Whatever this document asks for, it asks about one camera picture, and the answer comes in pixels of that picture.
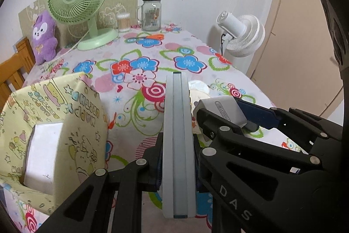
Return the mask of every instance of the white rectangular object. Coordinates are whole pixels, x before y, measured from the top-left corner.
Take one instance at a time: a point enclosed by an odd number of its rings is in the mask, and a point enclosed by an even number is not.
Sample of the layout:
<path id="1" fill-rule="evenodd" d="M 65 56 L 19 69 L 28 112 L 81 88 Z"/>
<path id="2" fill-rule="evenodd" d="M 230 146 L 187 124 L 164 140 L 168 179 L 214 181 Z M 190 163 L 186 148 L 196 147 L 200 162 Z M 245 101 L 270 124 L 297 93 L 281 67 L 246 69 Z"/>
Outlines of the white rectangular object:
<path id="1" fill-rule="evenodd" d="M 58 141 L 63 123 L 35 125 L 29 142 L 24 185 L 53 195 Z"/>
<path id="2" fill-rule="evenodd" d="M 191 106 L 185 73 L 167 76 L 163 136 L 162 211 L 166 218 L 196 216 Z"/>

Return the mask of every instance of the red heart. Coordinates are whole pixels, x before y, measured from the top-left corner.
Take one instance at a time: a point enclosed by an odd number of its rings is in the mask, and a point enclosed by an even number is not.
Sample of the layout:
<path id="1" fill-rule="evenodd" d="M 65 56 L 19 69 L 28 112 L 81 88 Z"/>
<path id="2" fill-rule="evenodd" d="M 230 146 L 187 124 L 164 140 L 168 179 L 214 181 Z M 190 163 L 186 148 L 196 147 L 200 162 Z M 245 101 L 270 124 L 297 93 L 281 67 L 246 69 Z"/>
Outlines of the red heart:
<path id="1" fill-rule="evenodd" d="M 118 85 L 118 90 L 116 90 L 116 92 L 119 93 L 121 90 L 123 90 L 123 86 L 122 85 Z"/>

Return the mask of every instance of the fan base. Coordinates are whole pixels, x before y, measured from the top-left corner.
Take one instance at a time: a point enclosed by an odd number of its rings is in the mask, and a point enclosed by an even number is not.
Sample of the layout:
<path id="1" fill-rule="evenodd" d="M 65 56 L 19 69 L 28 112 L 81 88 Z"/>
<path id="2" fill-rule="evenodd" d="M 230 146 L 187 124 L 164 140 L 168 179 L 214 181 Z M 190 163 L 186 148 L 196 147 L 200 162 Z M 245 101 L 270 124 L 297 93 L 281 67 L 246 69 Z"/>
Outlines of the fan base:
<path id="1" fill-rule="evenodd" d="M 101 47 L 119 35 L 118 31 L 113 28 L 103 28 L 98 30 L 98 36 L 91 38 L 90 34 L 86 35 L 77 45 L 78 50 L 92 50 Z"/>

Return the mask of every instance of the chair backrest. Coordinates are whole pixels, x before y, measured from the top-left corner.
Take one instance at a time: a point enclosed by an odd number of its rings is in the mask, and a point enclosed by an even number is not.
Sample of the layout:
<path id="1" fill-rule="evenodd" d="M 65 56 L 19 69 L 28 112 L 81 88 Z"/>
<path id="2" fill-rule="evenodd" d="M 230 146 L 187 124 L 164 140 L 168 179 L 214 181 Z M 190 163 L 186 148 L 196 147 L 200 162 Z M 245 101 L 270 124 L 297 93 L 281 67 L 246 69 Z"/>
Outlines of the chair backrest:
<path id="1" fill-rule="evenodd" d="M 0 110 L 4 107 L 8 96 L 12 93 L 8 83 L 18 90 L 24 83 L 23 75 L 20 71 L 24 68 L 29 73 L 35 64 L 35 58 L 29 40 L 23 38 L 16 44 L 17 53 L 10 59 L 0 64 Z"/>

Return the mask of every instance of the floral tablecloth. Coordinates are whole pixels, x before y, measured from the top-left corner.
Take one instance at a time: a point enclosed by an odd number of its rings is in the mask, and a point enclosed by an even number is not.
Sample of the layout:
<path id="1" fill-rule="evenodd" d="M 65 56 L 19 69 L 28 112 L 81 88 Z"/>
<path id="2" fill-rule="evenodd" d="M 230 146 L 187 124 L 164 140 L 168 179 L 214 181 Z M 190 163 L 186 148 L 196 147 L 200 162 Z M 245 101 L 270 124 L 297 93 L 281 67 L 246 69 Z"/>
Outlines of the floral tablecloth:
<path id="1" fill-rule="evenodd" d="M 53 64 L 35 66 L 25 82 L 30 85 L 79 71 L 88 75 L 86 83 L 100 93 L 109 115 L 105 153 L 105 168 L 109 171 L 123 168 L 142 157 L 146 148 L 155 145 L 157 134 L 163 128 L 165 81 L 170 72 L 184 71 L 189 81 L 205 82 L 211 97 L 232 95 L 267 108 L 275 106 L 249 78 L 191 33 L 175 24 L 168 24 L 157 33 L 164 38 L 159 40 L 134 27 L 103 47 L 88 51 L 74 49 Z M 69 49 L 67 46 L 57 56 Z M 246 136 L 300 151 L 276 129 L 260 128 Z M 200 143 L 202 146 L 209 144 L 204 140 Z M 34 211 L 30 201 L 23 204 L 6 189 L 4 193 L 9 214 L 17 227 L 22 232 L 35 232 L 47 216 Z M 210 232 L 211 194 L 197 194 L 196 218 L 165 219 L 161 207 L 159 194 L 143 193 L 143 232 Z"/>

